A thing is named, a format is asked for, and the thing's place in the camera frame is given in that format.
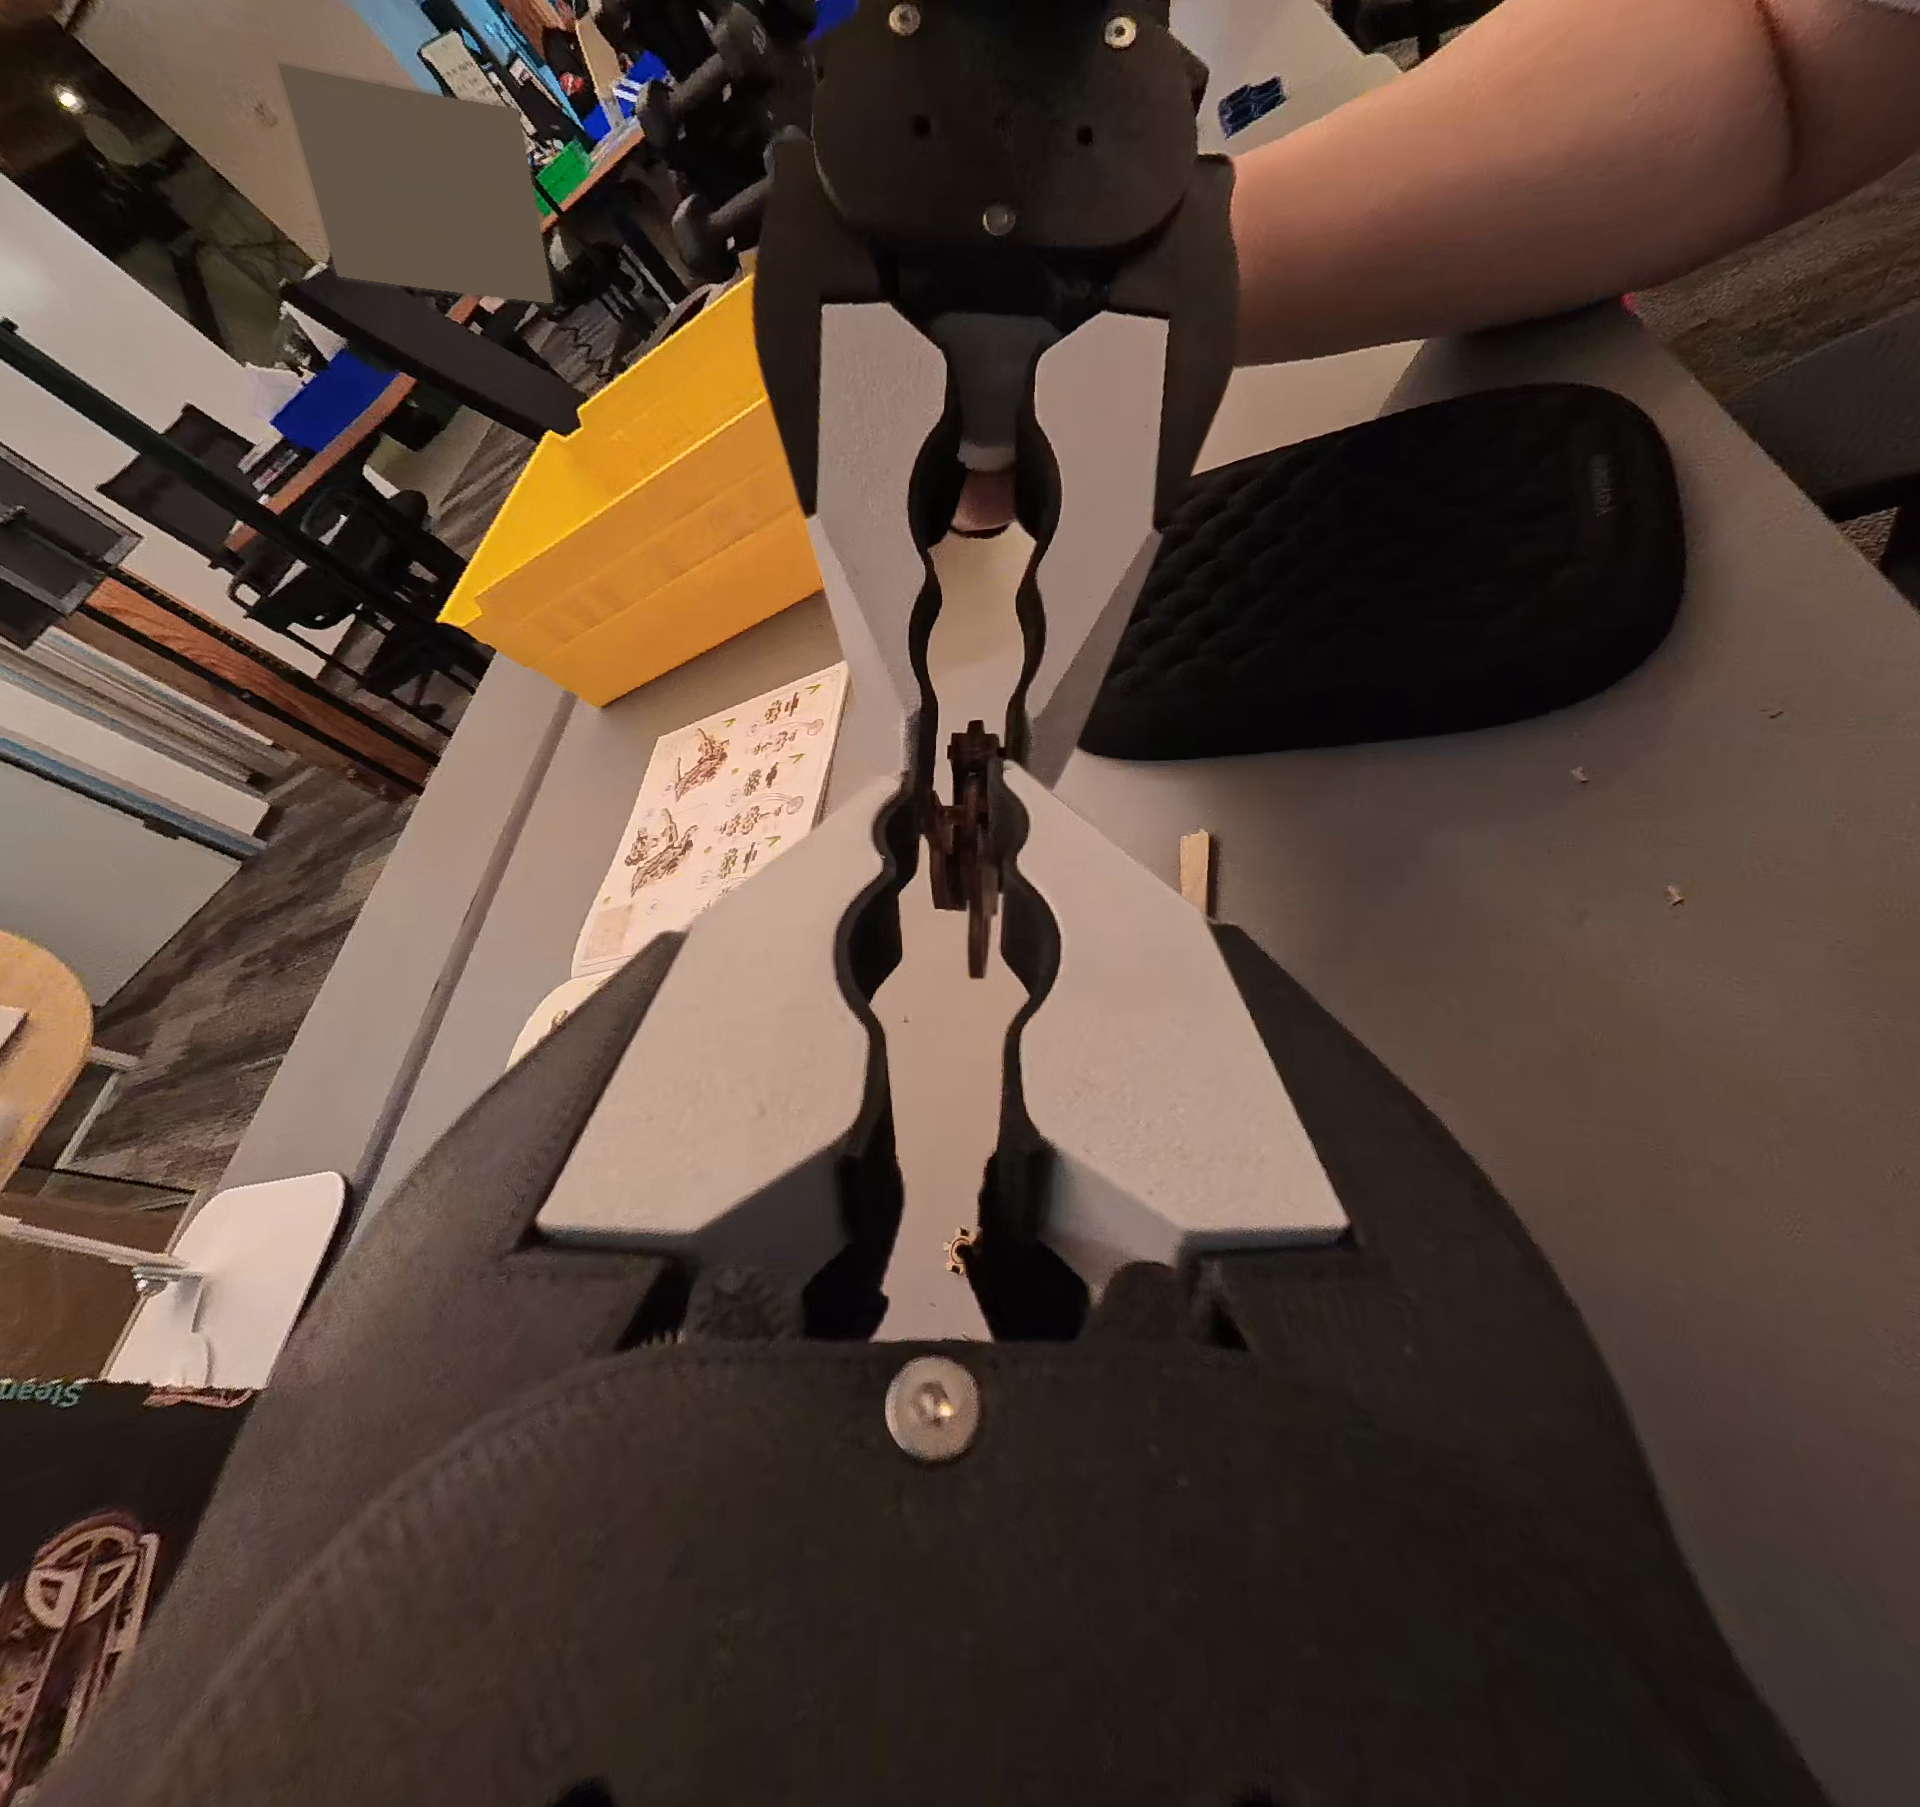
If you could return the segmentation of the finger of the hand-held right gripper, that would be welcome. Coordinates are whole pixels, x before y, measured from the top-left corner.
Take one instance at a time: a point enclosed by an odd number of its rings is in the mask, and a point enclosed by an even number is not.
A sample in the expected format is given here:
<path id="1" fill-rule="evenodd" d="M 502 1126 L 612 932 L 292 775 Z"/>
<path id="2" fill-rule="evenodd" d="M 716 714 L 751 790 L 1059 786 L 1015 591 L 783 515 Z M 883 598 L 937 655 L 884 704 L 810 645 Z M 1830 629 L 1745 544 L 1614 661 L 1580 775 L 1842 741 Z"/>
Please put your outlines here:
<path id="1" fill-rule="evenodd" d="M 924 763 L 929 565 L 913 475 L 947 410 L 939 347 L 887 304 L 822 308 L 817 569 L 851 685 L 858 763 Z"/>
<path id="2" fill-rule="evenodd" d="M 1154 560 L 1166 323 L 1099 311 L 1035 361 L 1017 428 L 1021 682 L 1009 756 L 1055 786 Z"/>

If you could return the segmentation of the small wooden gear assembly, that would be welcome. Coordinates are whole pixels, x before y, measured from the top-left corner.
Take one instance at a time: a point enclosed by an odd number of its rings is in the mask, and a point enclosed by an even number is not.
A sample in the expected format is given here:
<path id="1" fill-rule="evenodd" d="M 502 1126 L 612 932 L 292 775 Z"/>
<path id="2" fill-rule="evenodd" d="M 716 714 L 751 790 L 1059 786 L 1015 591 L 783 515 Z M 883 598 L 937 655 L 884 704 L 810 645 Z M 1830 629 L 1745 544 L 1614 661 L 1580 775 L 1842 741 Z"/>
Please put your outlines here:
<path id="1" fill-rule="evenodd" d="M 1004 747 L 979 718 L 947 738 L 949 799 L 929 798 L 927 880 L 937 911 L 965 917 L 965 966 L 984 978 L 1004 859 L 1000 824 Z"/>

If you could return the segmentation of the black wall box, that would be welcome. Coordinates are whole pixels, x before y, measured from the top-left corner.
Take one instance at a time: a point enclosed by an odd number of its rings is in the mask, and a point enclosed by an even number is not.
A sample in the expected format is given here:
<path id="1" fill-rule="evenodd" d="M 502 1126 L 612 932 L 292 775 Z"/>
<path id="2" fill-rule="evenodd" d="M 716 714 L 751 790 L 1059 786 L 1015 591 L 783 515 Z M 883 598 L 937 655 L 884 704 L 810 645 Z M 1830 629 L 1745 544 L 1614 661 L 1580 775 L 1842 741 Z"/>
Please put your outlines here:
<path id="1" fill-rule="evenodd" d="M 28 649 L 113 577 L 142 534 L 1 447 L 1 638 Z"/>

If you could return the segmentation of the rack of black dumbbells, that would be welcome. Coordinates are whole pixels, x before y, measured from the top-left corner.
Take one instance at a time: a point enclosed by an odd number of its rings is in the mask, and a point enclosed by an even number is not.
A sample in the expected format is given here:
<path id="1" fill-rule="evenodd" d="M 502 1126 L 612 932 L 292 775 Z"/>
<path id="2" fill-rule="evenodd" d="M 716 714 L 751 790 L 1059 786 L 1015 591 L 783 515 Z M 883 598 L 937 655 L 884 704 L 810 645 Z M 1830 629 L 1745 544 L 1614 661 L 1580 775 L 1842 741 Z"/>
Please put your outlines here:
<path id="1" fill-rule="evenodd" d="M 728 283 L 755 248 L 776 144 L 805 128 L 817 0 L 583 0 L 624 60 L 630 120 L 678 190 L 688 277 Z"/>

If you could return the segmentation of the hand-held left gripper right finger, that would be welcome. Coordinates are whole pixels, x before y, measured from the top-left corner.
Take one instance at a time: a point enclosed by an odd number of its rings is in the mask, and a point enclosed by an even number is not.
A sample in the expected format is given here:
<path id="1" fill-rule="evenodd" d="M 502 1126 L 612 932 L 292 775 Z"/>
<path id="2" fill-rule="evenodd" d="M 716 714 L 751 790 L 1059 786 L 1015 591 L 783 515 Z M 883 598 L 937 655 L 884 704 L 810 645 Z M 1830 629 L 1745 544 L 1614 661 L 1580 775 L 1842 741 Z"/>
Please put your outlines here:
<path id="1" fill-rule="evenodd" d="M 1200 907 L 1023 768 L 992 798 L 1001 1047 L 977 1208 L 997 1340 L 1067 1340 L 1132 1265 L 1189 1271 L 1349 1231 Z"/>

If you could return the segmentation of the person's right forearm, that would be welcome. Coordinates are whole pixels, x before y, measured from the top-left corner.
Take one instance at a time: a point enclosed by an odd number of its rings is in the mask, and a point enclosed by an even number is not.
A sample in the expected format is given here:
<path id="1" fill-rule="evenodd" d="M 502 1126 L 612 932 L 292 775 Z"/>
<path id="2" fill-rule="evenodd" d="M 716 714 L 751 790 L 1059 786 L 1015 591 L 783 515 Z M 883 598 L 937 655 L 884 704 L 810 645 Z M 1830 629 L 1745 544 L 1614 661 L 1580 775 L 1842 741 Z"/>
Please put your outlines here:
<path id="1" fill-rule="evenodd" d="M 1615 302 L 1916 147 L 1916 18 L 1861 0 L 1505 0 L 1234 161 L 1237 361 Z"/>

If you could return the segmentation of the black flat board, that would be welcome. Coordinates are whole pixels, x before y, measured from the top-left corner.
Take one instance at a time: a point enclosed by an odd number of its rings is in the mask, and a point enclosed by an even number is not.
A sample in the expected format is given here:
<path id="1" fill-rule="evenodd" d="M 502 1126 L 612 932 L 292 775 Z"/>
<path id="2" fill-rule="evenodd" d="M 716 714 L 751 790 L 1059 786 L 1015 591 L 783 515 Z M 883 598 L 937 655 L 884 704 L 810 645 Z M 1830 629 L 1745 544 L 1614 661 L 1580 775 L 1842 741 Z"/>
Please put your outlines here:
<path id="1" fill-rule="evenodd" d="M 525 439 L 581 425 L 583 394 L 521 339 L 508 306 L 455 317 L 417 290 L 347 281 L 327 267 L 290 283 L 280 300 Z"/>

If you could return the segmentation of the blue storage bin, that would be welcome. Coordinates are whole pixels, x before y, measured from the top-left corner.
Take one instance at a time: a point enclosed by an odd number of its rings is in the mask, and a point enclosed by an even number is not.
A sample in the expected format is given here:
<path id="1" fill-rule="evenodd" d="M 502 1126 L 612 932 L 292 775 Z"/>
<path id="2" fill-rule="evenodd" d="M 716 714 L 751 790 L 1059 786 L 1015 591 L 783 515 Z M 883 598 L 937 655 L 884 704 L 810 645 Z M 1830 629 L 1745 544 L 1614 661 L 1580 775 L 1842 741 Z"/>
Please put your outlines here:
<path id="1" fill-rule="evenodd" d="M 270 413 L 264 446 L 285 443 L 318 456 L 342 443 L 389 395 L 404 402 L 411 385 L 411 375 L 347 344 Z"/>

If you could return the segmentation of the black quilted pad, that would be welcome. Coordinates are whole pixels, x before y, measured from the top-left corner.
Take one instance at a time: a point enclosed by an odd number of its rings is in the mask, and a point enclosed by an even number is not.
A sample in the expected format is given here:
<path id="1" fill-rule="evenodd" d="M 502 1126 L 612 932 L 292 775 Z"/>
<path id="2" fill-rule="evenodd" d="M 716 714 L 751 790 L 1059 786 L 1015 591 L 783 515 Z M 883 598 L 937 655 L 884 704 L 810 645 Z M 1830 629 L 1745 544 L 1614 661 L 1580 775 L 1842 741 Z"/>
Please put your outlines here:
<path id="1" fill-rule="evenodd" d="M 1562 712 L 1658 652 L 1687 564 L 1668 443 L 1620 394 L 1386 412 L 1189 480 L 1078 745 L 1209 762 Z"/>

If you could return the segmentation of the yellow plastic bin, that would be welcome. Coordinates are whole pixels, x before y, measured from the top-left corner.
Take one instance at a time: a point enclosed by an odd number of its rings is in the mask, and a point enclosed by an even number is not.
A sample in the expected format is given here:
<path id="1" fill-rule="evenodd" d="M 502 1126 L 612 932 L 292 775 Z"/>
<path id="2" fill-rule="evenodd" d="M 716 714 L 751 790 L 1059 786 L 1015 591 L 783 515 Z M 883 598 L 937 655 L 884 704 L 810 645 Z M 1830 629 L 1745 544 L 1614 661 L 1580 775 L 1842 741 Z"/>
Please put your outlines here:
<path id="1" fill-rule="evenodd" d="M 820 591 L 741 277 L 538 442 L 438 623 L 603 708 Z"/>

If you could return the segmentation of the black model kit box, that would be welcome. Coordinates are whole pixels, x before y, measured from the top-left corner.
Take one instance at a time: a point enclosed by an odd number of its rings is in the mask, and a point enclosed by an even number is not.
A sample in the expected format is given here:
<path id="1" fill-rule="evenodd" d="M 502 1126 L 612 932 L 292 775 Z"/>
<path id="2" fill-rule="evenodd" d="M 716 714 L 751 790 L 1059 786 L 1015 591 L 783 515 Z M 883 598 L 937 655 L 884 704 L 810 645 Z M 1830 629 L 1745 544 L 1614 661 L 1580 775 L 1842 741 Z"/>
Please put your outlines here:
<path id="1" fill-rule="evenodd" d="M 4 1375 L 4 1802 L 36 1798 L 128 1661 L 254 1397 Z"/>

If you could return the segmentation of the open instruction booklet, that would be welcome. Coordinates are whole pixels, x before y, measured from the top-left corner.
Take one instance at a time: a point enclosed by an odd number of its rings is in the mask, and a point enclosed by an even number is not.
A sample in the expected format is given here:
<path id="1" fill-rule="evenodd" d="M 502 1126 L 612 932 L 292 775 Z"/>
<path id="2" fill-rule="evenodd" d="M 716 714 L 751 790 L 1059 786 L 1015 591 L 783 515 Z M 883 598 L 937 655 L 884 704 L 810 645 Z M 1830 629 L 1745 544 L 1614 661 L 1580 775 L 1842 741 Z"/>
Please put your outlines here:
<path id="1" fill-rule="evenodd" d="M 685 931 L 820 817 L 850 667 L 832 661 L 662 734 L 570 977 L 600 978 L 667 931 Z"/>

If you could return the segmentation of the black office chair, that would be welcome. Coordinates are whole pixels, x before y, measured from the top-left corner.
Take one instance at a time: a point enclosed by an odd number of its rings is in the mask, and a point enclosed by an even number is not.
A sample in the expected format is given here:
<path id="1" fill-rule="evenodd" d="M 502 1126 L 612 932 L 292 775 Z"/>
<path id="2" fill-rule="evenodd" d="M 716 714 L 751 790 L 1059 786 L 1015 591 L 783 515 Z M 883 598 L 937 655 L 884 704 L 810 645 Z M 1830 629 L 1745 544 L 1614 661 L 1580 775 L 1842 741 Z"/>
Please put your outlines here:
<path id="1" fill-rule="evenodd" d="M 167 450 L 135 452 L 97 496 L 204 555 L 254 629 L 312 655 L 336 634 L 322 676 L 339 691 L 447 734 L 492 649 L 441 623 L 467 560 L 429 500 L 378 488 L 361 450 L 294 496 L 308 450 L 251 443 L 196 406 L 163 436 Z"/>

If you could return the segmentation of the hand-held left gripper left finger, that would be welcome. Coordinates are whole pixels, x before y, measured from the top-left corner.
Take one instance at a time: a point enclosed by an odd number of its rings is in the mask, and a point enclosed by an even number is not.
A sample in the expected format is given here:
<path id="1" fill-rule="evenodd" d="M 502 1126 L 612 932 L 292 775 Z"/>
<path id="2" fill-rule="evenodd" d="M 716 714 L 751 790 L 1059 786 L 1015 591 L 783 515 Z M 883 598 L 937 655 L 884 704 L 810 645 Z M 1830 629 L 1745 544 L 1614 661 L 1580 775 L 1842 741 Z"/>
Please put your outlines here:
<path id="1" fill-rule="evenodd" d="M 688 1278 L 762 1271 L 805 1332 L 877 1334 L 904 1189 L 874 997 L 899 966 L 910 834 L 899 781 L 873 778 L 685 931 L 542 1236 Z"/>

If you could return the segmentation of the pale background table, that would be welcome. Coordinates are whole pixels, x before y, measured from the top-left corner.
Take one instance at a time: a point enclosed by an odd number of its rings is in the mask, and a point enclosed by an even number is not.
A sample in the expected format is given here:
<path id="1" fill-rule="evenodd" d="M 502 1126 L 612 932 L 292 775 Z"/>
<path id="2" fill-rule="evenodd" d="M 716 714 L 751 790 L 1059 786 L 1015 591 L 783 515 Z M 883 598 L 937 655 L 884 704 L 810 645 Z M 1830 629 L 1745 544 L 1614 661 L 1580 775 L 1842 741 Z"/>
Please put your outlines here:
<path id="1" fill-rule="evenodd" d="M 1316 0 L 1166 0 L 1168 29 L 1207 67 L 1202 154 L 1282 140 L 1398 74 L 1362 52 Z"/>

